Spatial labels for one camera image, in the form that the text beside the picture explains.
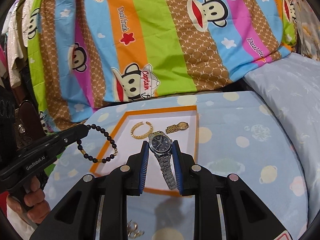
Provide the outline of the person's left hand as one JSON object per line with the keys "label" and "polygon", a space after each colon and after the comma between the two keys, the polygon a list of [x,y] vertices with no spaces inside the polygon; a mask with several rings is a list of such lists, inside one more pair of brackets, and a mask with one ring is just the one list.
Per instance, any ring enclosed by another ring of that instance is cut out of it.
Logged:
{"label": "person's left hand", "polygon": [[16,214],[18,214],[24,221],[23,217],[26,215],[30,221],[36,224],[41,224],[42,221],[50,213],[50,206],[45,200],[45,194],[40,188],[40,182],[36,177],[33,177],[30,181],[30,192],[24,196],[24,202],[31,209],[27,212],[23,212],[21,204],[14,200],[11,195],[7,196],[7,206],[11,208]]}

